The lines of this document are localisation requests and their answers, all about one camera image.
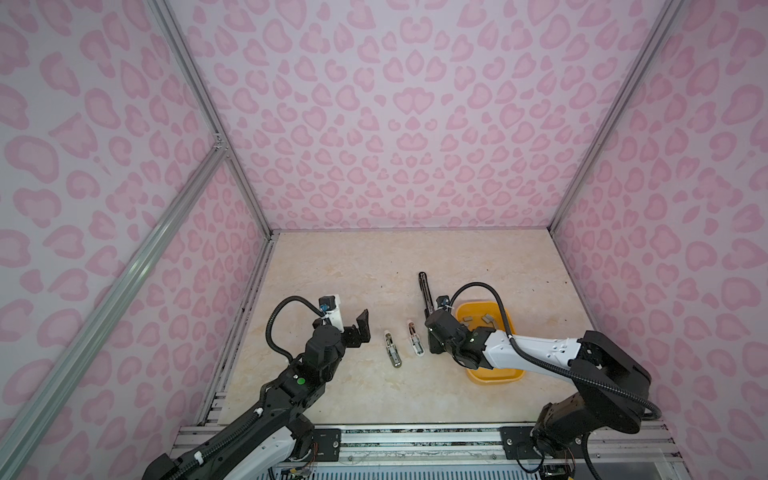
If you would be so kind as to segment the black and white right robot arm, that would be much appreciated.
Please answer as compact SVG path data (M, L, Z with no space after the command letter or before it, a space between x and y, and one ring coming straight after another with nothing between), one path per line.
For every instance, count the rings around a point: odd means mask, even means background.
M425 326L430 351L448 353L468 370L522 370L575 385L575 394L546 404L531 429L527 446L545 456L601 428L636 434L643 422L662 415L649 399L650 373L600 332L543 339L490 326L470 329L444 309L430 314Z

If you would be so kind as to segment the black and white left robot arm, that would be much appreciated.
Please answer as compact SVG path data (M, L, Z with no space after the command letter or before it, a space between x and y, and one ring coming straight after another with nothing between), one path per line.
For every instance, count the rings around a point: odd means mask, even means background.
M336 462L341 431L318 429L304 415L325 392L346 350L371 340L369 312L343 329L314 322L305 351L262 386L257 402L210 439L176 459L163 454L145 479L257 479L283 462Z

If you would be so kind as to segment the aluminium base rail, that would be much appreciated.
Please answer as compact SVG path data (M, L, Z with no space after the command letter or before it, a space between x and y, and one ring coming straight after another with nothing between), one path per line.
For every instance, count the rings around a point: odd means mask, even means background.
M660 422L636 435L607 428L542 454L529 423L319 424L307 440L287 430L258 446L231 479L688 479Z

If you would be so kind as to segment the aluminium frame bar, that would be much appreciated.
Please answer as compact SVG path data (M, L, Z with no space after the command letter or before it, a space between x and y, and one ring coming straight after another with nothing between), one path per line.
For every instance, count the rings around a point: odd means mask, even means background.
M38 390L20 411L1 442L1 468L25 464L102 349L220 168L226 147L219 144L207 154L181 192L173 199L118 279L87 317L84 326L54 364Z

